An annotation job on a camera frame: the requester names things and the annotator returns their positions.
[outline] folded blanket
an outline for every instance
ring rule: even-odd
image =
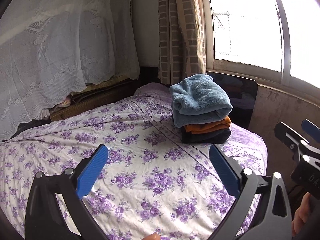
[[[185,125],[184,128],[187,132],[191,132],[192,134],[201,134],[201,133],[209,133],[213,131],[217,131],[220,129],[229,128],[231,125],[231,120],[227,116],[225,119],[222,119],[218,122],[210,122],[205,124],[188,124]]]
[[[229,128],[217,130],[210,133],[192,134],[186,132],[184,127],[181,128],[182,143],[217,143],[223,144],[230,137],[231,131]]]
[[[226,92],[213,82],[211,76],[196,74],[170,88],[174,125],[216,122],[232,110]]]

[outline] window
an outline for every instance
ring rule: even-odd
[[[214,43],[208,70],[261,78],[320,99],[315,0],[204,0],[204,12],[207,50],[210,37]]]
[[[282,3],[290,33],[290,75],[320,88],[320,6],[315,0]]]
[[[275,0],[210,0],[215,58],[281,71]]]

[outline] human hand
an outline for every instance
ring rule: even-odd
[[[311,194],[309,192],[305,193],[302,198],[301,205],[298,207],[294,213],[294,219],[292,221],[292,236],[296,236],[307,222],[310,216],[310,201]]]
[[[160,240],[160,236],[156,233],[146,236],[145,238],[143,238],[142,240]]]

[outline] bolt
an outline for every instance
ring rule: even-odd
[[[243,172],[244,172],[244,174],[247,174],[247,175],[251,175],[252,174],[252,170],[249,169],[249,168],[244,168]]]
[[[281,178],[281,174],[279,172],[275,172],[273,174],[273,176],[275,176],[276,179],[280,179]]]
[[[64,171],[65,174],[67,175],[71,175],[73,173],[73,168],[67,168],[65,171]]]
[[[36,174],[36,178],[41,178],[43,176],[43,173],[41,171],[37,172]]]
[[[310,157],[308,155],[302,155],[302,158],[308,163],[310,161]]]

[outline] floral bedsheet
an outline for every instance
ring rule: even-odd
[[[171,119],[168,88],[151,83],[135,95],[64,121],[24,131],[0,144],[0,206],[24,236],[27,198],[34,175],[60,174],[89,157],[99,144],[109,159],[89,195],[90,213],[111,240],[207,239],[234,198],[227,194],[208,157],[210,144],[183,144]],[[234,124],[221,149],[242,167],[265,174],[261,137]],[[67,224],[77,232],[62,198]],[[258,196],[240,232],[246,230]]]

